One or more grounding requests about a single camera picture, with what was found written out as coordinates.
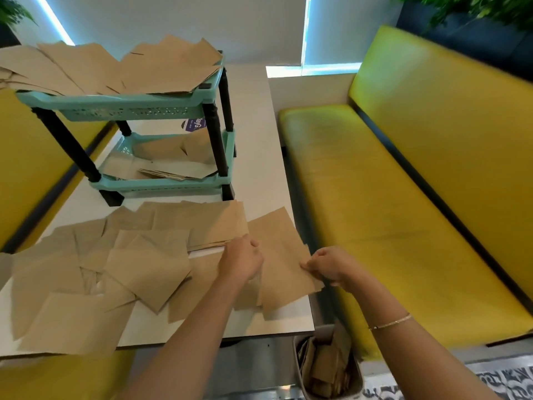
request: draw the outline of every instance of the green foliage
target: green foliage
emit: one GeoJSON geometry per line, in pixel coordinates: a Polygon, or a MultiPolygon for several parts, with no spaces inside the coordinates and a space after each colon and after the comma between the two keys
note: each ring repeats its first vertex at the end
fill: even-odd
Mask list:
{"type": "Polygon", "coordinates": [[[533,0],[415,0],[433,5],[437,12],[430,20],[430,26],[445,22],[452,13],[467,13],[474,18],[489,17],[515,24],[521,30],[533,30],[533,0]]]}
{"type": "Polygon", "coordinates": [[[35,20],[20,3],[13,0],[0,0],[0,22],[6,23],[10,28],[21,22],[24,18],[35,20]]]}

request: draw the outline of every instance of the yellow bench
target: yellow bench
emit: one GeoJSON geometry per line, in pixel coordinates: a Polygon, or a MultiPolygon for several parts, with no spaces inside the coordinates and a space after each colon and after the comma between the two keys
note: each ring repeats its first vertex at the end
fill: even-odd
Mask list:
{"type": "MultiPolygon", "coordinates": [[[[105,125],[62,120],[85,148],[105,125]]],[[[72,160],[10,89],[0,90],[0,131],[0,243],[4,245],[72,160]]],[[[100,143],[96,154],[113,133],[100,143]]],[[[23,246],[35,243],[82,177],[78,172],[23,246]]],[[[134,354],[134,350],[121,350],[108,357],[50,356],[27,366],[0,363],[0,398],[108,400],[126,381],[134,354]]]]}
{"type": "MultiPolygon", "coordinates": [[[[384,26],[349,97],[533,297],[533,87],[384,26]]],[[[279,119],[320,243],[362,261],[444,346],[533,328],[352,107],[287,109],[279,119]]],[[[356,301],[337,292],[360,355],[380,357],[356,301]]]]}

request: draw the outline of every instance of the patterned floor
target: patterned floor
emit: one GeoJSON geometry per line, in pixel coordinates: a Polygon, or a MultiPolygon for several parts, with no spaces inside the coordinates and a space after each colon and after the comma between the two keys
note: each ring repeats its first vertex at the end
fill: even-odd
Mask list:
{"type": "MultiPolygon", "coordinates": [[[[467,365],[504,400],[533,400],[533,355],[467,365]]],[[[404,400],[390,373],[364,379],[362,398],[404,400]]]]}

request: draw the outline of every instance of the bracelet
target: bracelet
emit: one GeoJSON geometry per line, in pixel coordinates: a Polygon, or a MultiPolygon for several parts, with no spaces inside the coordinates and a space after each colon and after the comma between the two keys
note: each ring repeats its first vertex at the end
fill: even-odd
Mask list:
{"type": "Polygon", "coordinates": [[[393,325],[396,325],[396,324],[400,324],[401,322],[406,322],[406,321],[408,321],[408,320],[409,320],[410,318],[412,318],[412,317],[413,317],[413,316],[412,316],[410,313],[408,313],[407,316],[402,317],[402,318],[399,319],[399,320],[396,320],[396,321],[394,321],[394,322],[388,322],[387,324],[383,324],[383,325],[381,325],[381,326],[369,327],[368,329],[369,329],[370,331],[374,331],[374,330],[377,330],[377,329],[385,329],[385,328],[387,328],[387,327],[390,327],[390,326],[393,326],[393,325]]]}

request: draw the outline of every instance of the white light strip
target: white light strip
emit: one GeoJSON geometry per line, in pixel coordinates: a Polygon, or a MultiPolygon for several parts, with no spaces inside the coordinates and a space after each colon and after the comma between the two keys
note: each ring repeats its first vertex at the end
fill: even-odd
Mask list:
{"type": "Polygon", "coordinates": [[[307,49],[307,29],[309,28],[309,6],[311,0],[305,0],[305,16],[303,19],[303,42],[302,42],[302,59],[300,64],[305,65],[305,50],[307,49]]]}
{"type": "Polygon", "coordinates": [[[308,64],[307,66],[267,66],[268,78],[320,76],[324,74],[357,73],[361,63],[308,64]]]}
{"type": "Polygon", "coordinates": [[[61,22],[59,22],[59,19],[57,19],[55,13],[52,11],[50,5],[46,0],[37,0],[41,8],[43,9],[44,13],[48,16],[50,19],[50,22],[52,25],[54,25],[54,28],[57,30],[59,35],[61,36],[61,39],[70,46],[75,46],[76,44],[70,39],[70,36],[65,31],[65,28],[63,28],[63,25],[61,25],[61,22]]]}

